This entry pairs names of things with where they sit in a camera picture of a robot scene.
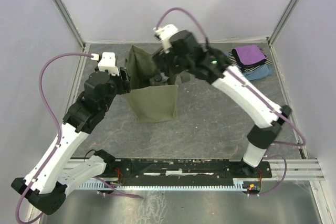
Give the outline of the clear bottle yellow label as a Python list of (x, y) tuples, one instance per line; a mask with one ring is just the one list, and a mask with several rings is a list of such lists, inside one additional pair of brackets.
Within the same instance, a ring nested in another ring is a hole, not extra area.
[(168, 77), (161, 74), (156, 74), (150, 79), (150, 86), (165, 86), (167, 85)]

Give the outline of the olive green canvas bag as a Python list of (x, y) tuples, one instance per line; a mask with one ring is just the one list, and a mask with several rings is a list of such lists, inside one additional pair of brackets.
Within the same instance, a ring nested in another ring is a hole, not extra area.
[(154, 84), (153, 78), (159, 75), (152, 54), (135, 45), (131, 46), (125, 59), (125, 66), (130, 77), (130, 93), (124, 95), (136, 114), (139, 123), (166, 122), (178, 119), (177, 97), (178, 78), (185, 83), (190, 81), (187, 73), (170, 73)]

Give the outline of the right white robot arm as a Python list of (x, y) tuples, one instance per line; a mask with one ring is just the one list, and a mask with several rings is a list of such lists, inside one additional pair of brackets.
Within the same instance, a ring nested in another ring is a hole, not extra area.
[(229, 96), (251, 117), (254, 126), (247, 135), (249, 144), (240, 171), (253, 177), (290, 115), (290, 107), (269, 100), (220, 50), (209, 44), (202, 46), (190, 31), (160, 28), (155, 36), (162, 44), (162, 51), (154, 54), (153, 61), (162, 73), (188, 72)]

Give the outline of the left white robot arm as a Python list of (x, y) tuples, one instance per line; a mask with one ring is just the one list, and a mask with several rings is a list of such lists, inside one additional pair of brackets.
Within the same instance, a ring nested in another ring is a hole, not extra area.
[(63, 118), (55, 140), (35, 168), (25, 177), (15, 178), (11, 187), (46, 215), (55, 213), (66, 197), (87, 180), (116, 171), (115, 157), (96, 151), (86, 162), (65, 173), (64, 167), (78, 146), (104, 119), (116, 95), (129, 93), (130, 78), (125, 67), (117, 74), (93, 72), (84, 90)]

